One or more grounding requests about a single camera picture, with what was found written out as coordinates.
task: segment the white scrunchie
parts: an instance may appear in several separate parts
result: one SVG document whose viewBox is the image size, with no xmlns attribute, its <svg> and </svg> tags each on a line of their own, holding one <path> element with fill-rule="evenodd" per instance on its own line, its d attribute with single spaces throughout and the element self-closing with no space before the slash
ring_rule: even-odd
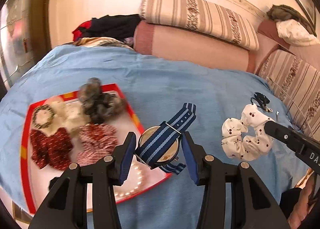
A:
<svg viewBox="0 0 320 229">
<path fill-rule="evenodd" d="M 229 158 L 239 158 L 246 161 L 257 159 L 271 149 L 273 138 L 264 131 L 264 124 L 274 121 L 258 110 L 256 104 L 246 105 L 241 114 L 241 120 L 228 118 L 222 125 L 222 148 Z M 246 135 L 243 140 L 241 133 L 248 132 L 252 126 L 256 136 Z"/>
</svg>

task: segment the scrunchie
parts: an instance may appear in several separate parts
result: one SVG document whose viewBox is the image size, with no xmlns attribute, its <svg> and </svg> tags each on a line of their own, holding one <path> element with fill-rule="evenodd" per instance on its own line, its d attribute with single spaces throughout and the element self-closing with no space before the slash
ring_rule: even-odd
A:
<svg viewBox="0 0 320 229">
<path fill-rule="evenodd" d="M 228 118 L 222 125 L 222 148 L 229 158 L 239 158 L 246 161 L 257 159 L 271 149 L 273 138 L 264 131 L 264 124 L 274 120 L 258 110 L 256 104 L 246 105 L 241 114 L 241 120 Z M 248 132 L 252 126 L 256 136 L 246 135 L 242 140 L 242 132 Z"/>
</svg>

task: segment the watch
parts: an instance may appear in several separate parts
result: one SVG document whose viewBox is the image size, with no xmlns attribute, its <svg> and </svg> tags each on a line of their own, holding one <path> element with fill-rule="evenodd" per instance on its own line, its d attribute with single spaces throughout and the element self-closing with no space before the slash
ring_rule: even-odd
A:
<svg viewBox="0 0 320 229">
<path fill-rule="evenodd" d="M 184 103 L 181 110 L 168 122 L 145 130 L 139 138 L 135 155 L 139 162 L 151 169 L 159 167 L 166 173 L 179 174 L 185 164 L 176 163 L 181 135 L 196 119 L 196 105 Z"/>
</svg>

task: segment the striped cushion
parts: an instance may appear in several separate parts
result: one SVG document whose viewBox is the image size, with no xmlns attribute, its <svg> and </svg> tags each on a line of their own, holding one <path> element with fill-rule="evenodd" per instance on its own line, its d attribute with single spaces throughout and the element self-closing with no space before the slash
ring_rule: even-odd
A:
<svg viewBox="0 0 320 229">
<path fill-rule="evenodd" d="M 320 72 L 299 57 L 276 50 L 259 76 L 268 81 L 304 134 L 320 141 Z"/>
<path fill-rule="evenodd" d="M 258 50 L 256 32 L 237 13 L 205 0 L 142 0 L 140 17 L 147 23 L 182 27 Z"/>
</svg>

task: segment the bed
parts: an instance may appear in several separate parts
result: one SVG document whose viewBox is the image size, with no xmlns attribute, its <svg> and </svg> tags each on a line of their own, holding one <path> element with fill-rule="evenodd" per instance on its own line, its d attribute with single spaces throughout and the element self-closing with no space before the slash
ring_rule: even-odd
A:
<svg viewBox="0 0 320 229">
<path fill-rule="evenodd" d="M 29 70 L 0 103 L 0 126 L 3 129 L 0 185 L 22 208 L 26 209 L 26 203 L 18 160 L 28 105 L 77 90 L 90 77 L 98 77 L 104 84 L 117 83 L 144 127 L 166 120 L 186 100 L 196 104 L 197 119 L 188 129 L 191 136 L 207 153 L 230 164 L 238 164 L 240 160 L 229 159 L 223 152 L 221 126 L 228 117 L 240 118 L 242 109 L 250 103 L 255 92 L 270 99 L 274 112 L 268 116 L 276 119 L 275 112 L 279 111 L 279 123 L 294 126 L 286 106 L 273 95 L 267 82 L 252 73 L 144 56 L 126 48 L 59 46 Z M 182 151 L 179 157 L 184 160 Z M 278 202 L 281 193 L 293 187 L 308 168 L 279 141 L 274 143 L 269 154 L 250 164 Z M 193 184 L 186 168 L 154 189 L 119 204 L 122 227 L 195 228 L 203 190 Z M 225 224 L 229 225 L 229 186 L 227 202 Z M 89 213 L 88 228 L 93 228 L 92 224 L 92 213 Z"/>
</svg>

